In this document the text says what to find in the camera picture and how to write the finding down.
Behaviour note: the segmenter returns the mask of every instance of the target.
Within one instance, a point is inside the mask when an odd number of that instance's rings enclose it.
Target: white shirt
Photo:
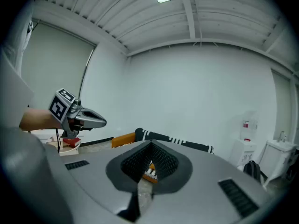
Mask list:
[[[28,44],[28,26],[33,13],[33,0],[19,12],[0,46],[0,126],[19,127],[33,92],[21,78],[21,64]]]

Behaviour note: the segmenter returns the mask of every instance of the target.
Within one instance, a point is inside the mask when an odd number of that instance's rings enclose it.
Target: black and white marker cube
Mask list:
[[[75,99],[76,97],[64,88],[56,91],[49,107],[49,111],[61,124]]]

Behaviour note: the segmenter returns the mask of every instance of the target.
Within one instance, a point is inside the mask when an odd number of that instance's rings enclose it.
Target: baseboard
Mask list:
[[[80,147],[85,147],[85,146],[93,145],[93,144],[100,144],[100,143],[103,143],[103,142],[110,141],[112,139],[114,139],[114,137],[110,137],[110,138],[102,139],[102,140],[90,141],[90,142],[86,142],[86,143],[81,143]]]

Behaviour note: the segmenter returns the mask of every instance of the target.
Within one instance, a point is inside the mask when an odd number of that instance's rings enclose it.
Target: wooden armrest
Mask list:
[[[112,139],[111,148],[122,146],[124,144],[129,144],[135,142],[135,133],[129,133],[117,138]]]

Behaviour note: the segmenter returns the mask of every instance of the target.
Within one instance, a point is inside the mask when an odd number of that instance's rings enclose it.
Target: white cabinet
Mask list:
[[[296,146],[288,142],[267,141],[266,149],[260,162],[261,171],[268,177],[265,185],[286,171],[291,153],[295,149]]]

